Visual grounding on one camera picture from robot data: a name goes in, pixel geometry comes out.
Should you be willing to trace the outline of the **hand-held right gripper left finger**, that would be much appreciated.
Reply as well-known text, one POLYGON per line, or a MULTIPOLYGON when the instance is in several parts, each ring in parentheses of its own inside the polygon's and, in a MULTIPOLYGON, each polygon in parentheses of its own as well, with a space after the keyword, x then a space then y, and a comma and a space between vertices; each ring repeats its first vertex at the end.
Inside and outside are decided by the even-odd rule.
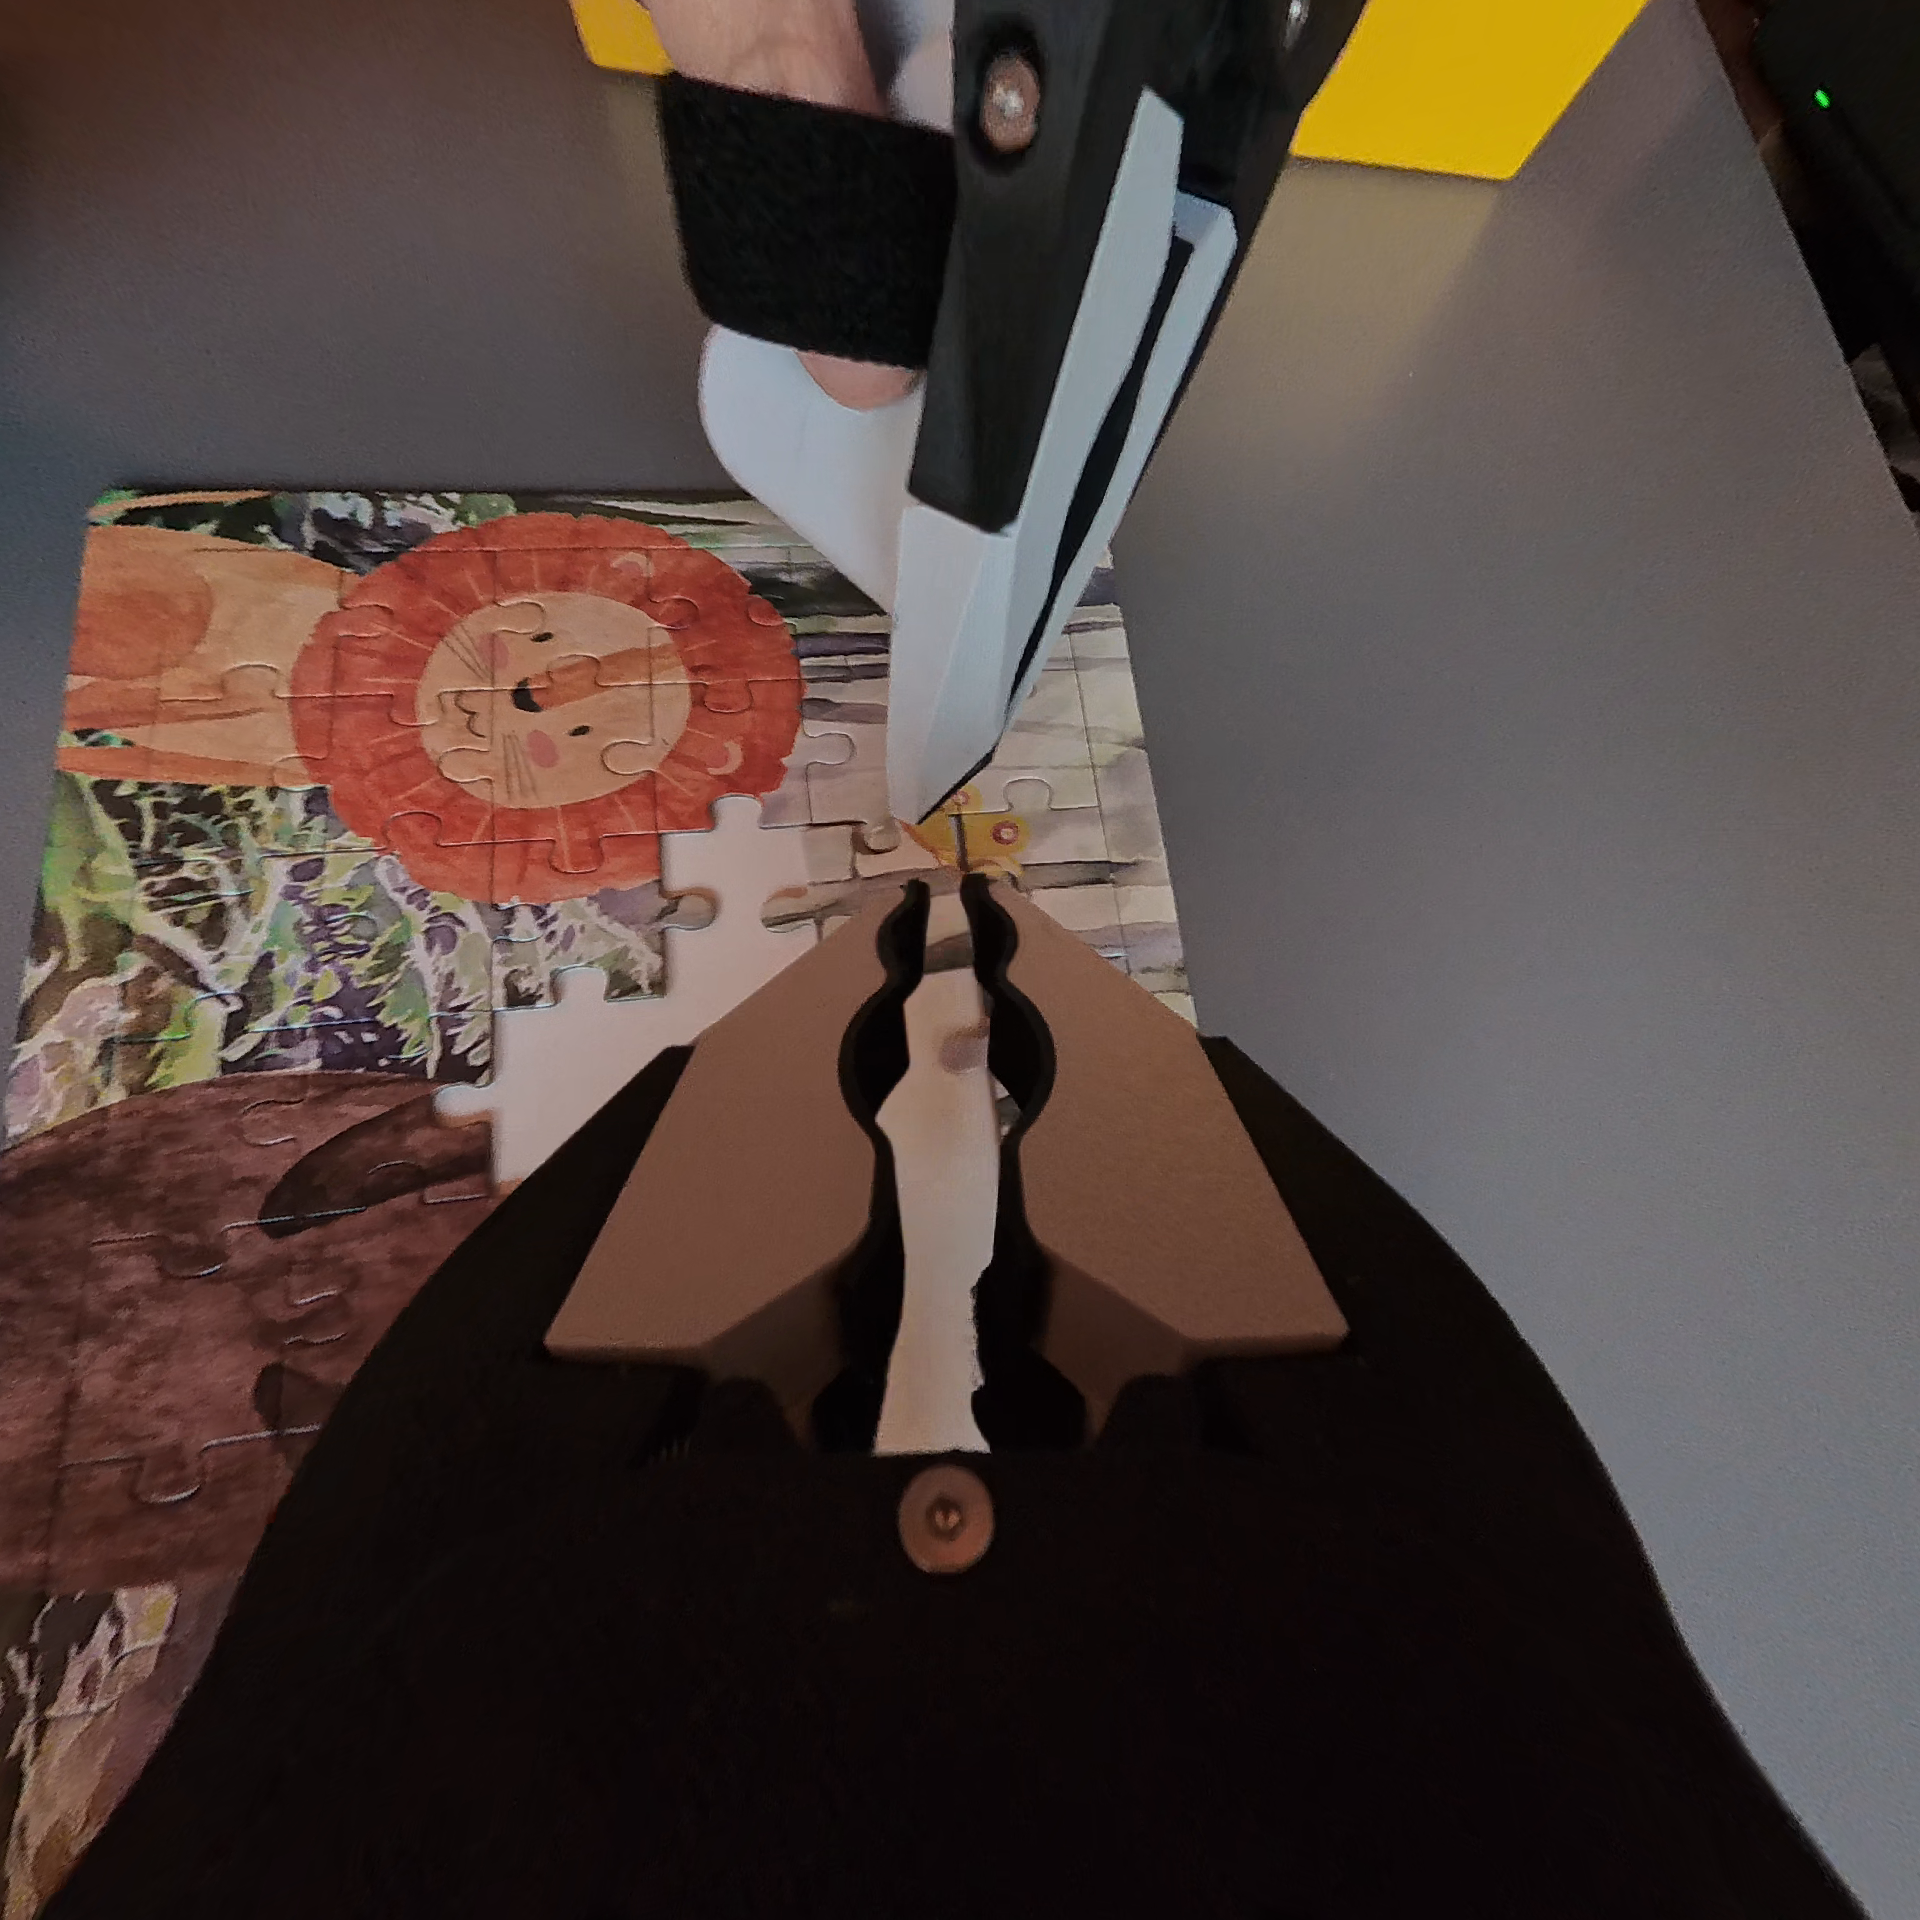
POLYGON ((924 969, 910 878, 709 1024, 549 1331, 554 1356, 762 1381, 811 1443, 875 1438, 905 1294, 875 1109, 924 969))

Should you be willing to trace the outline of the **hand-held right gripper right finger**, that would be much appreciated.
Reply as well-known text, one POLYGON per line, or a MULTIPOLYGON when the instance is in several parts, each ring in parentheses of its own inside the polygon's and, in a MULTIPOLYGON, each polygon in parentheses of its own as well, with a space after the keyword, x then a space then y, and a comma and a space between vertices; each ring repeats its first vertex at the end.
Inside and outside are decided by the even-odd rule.
POLYGON ((1075 1449, 1138 1375, 1332 1349, 1346 1318, 1189 1020, 1014 887, 963 878, 1000 1149, 977 1282, 995 1449, 1075 1449))

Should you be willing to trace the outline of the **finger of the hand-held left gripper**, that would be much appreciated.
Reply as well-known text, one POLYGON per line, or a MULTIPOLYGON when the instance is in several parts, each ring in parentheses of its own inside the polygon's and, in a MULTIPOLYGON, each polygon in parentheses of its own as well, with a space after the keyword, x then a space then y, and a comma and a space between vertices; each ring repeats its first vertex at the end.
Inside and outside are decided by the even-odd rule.
POLYGON ((1168 260, 1140 340, 1120 366, 1117 395, 1072 403, 1064 426, 1043 429, 1032 472, 1036 500, 1022 509, 1022 551, 1009 602, 1009 684, 1000 735, 1026 705, 1068 613, 1111 547, 1124 503, 1163 435, 1168 412, 1198 356, 1227 262, 1235 223, 1208 199, 1176 199, 1168 260))
POLYGON ((1008 732, 1022 650, 1043 613, 1068 503, 1157 301, 1184 118, 1140 93, 1117 187, 1054 375, 1036 461, 1008 526, 985 530, 910 480, 893 613, 893 809, 920 823, 972 779, 1008 732))

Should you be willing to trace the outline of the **yellow plastic bin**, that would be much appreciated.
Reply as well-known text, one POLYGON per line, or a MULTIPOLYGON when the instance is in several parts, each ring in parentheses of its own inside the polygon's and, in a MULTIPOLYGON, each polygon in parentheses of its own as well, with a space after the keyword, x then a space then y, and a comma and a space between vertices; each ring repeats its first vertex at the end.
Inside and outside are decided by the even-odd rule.
MULTIPOLYGON (((586 56, 661 75, 642 2, 571 2, 586 56)), ((1295 132, 1295 157, 1510 181, 1645 2, 1365 2, 1295 132)), ((950 121, 954 2, 860 2, 887 103, 950 121)))

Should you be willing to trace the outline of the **partly assembled jigsaw puzzle board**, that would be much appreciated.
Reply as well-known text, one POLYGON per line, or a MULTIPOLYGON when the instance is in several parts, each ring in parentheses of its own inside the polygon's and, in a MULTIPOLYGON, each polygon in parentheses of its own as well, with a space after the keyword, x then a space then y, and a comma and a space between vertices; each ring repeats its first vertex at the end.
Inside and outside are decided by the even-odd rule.
POLYGON ((3 985, 3 1917, 155 1754, 416 1284, 880 876, 1014 876, 1195 1011, 1111 563, 899 827, 887 613, 749 498, 87 520, 3 985))

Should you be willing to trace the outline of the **grey desk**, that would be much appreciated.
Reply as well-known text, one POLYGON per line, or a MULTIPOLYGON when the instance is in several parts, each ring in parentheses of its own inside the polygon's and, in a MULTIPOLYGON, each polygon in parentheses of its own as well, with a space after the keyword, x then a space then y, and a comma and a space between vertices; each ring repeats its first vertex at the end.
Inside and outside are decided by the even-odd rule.
MULTIPOLYGON (((716 491, 564 2, 3 6, 3 974, 112 480, 716 491)), ((1918 1908, 1918 535, 1690 2, 1296 169, 1117 540, 1198 1013, 1477 1267, 1918 1908)))

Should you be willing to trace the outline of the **person's left hand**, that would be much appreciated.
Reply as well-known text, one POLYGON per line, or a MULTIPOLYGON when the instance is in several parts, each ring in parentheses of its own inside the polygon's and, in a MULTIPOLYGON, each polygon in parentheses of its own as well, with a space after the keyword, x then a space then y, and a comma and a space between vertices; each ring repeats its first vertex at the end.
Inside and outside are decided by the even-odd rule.
POLYGON ((885 112, 854 2, 652 2, 661 153, 697 305, 829 403, 905 404, 957 228, 954 136, 885 112))

